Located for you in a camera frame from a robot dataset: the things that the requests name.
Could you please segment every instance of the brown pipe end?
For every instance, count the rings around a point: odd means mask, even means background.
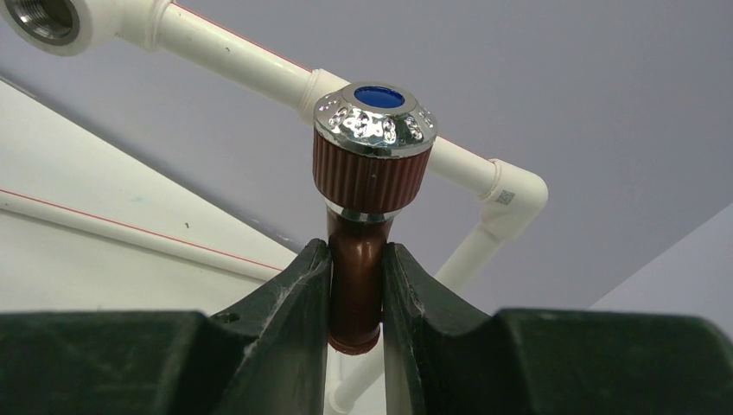
[[[330,344],[337,352],[348,354],[349,356],[358,356],[360,354],[367,353],[372,350],[377,343],[379,343],[379,326],[377,326],[377,333],[369,342],[358,345],[341,343],[331,334],[328,335],[328,344]]]

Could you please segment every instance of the pipe elbow fitting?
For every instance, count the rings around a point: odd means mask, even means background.
[[[81,54],[119,36],[147,50],[156,45],[172,0],[4,0],[0,15],[23,40],[58,56]]]
[[[510,163],[492,159],[496,180],[481,201],[481,223],[497,239],[514,240],[547,204],[547,184],[541,177]]]

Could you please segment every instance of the barcode label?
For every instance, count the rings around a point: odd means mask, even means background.
[[[501,203],[502,205],[508,205],[512,202],[512,199],[514,198],[515,194],[512,192],[507,192],[506,190],[501,190],[501,194],[499,197],[496,198],[497,203]]]

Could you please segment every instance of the ribbed brown handle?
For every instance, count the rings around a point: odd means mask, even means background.
[[[394,212],[415,199],[430,150],[400,159],[359,156],[313,134],[313,178],[333,203],[363,214]]]

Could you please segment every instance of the white pvc pipe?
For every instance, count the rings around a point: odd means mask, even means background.
[[[496,166],[487,159],[438,137],[428,159],[428,171],[481,198],[496,180]]]
[[[443,264],[436,279],[452,291],[464,287],[504,245],[479,223]],[[348,377],[326,398],[327,413],[346,414],[356,400],[385,372],[385,351],[381,338]]]
[[[50,202],[4,190],[0,191],[1,210],[140,246],[180,259],[234,272],[245,277],[256,278],[263,282],[270,280],[281,271],[278,268],[251,262],[226,252],[219,252],[184,240],[146,232],[143,229],[115,222],[114,220],[84,214],[68,207],[61,207]]]
[[[341,382],[341,357],[334,348],[328,347],[326,359],[326,389],[328,390]]]
[[[435,278],[452,291],[458,291],[473,279],[504,241],[494,237],[479,223],[437,271]]]
[[[163,13],[157,45],[295,110],[310,71],[177,4]]]

